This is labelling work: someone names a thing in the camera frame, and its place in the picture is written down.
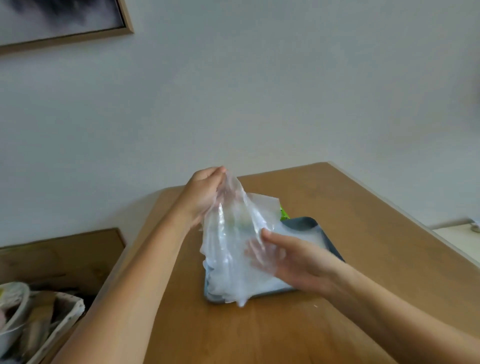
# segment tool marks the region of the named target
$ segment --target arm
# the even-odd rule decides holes
[[[284,248],[276,276],[321,294],[399,363],[480,363],[480,340],[408,304],[334,255],[302,240],[262,231]]]
[[[52,364],[140,364],[158,306],[192,226],[210,207],[225,169],[196,172],[120,278],[81,321]]]

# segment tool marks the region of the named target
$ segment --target person's left hand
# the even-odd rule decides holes
[[[185,214],[191,220],[191,227],[196,226],[214,203],[226,171],[222,166],[195,172],[173,205],[172,211]]]

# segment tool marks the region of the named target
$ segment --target clear plastic bag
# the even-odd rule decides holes
[[[280,217],[278,199],[245,193],[239,180],[227,172],[203,221],[200,252],[212,269],[208,276],[211,294],[241,307],[272,279],[277,247],[262,242],[260,232],[262,228],[274,230]],[[251,266],[245,255],[248,247],[263,269]]]

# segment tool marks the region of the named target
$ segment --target wall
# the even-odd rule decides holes
[[[127,3],[133,36],[0,58],[2,245],[131,241],[213,164],[332,160],[425,224],[480,209],[478,0]]]

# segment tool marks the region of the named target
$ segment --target framed painting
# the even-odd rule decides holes
[[[0,54],[128,33],[124,0],[0,0]]]

